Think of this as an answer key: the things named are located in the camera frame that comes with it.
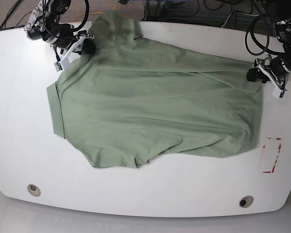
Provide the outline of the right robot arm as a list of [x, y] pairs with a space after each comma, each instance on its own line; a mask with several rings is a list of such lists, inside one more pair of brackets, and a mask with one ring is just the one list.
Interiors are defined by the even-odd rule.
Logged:
[[56, 61], [59, 63], [64, 58], [61, 54], [77, 53], [90, 55], [96, 51], [94, 36], [83, 30], [89, 17], [89, 1], [85, 0], [85, 15], [79, 26], [74, 27], [68, 23], [60, 23], [63, 15], [71, 5], [70, 0], [41, 0], [32, 11], [24, 31], [30, 40], [43, 40], [53, 46]]

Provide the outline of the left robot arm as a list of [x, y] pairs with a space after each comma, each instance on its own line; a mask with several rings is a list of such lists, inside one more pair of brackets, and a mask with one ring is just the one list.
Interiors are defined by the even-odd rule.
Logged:
[[[274, 85], [273, 96], [279, 99], [286, 92], [288, 76], [291, 74], [291, 0], [258, 0], [257, 3], [252, 1], [259, 14], [246, 31], [245, 47], [253, 56], [267, 55], [264, 59], [254, 61], [246, 77], [250, 82], [271, 82]], [[266, 45], [262, 45], [254, 34], [255, 25], [260, 20], [264, 22], [267, 33]], [[282, 44], [283, 52], [269, 49], [267, 21], [272, 23], [274, 35]]]

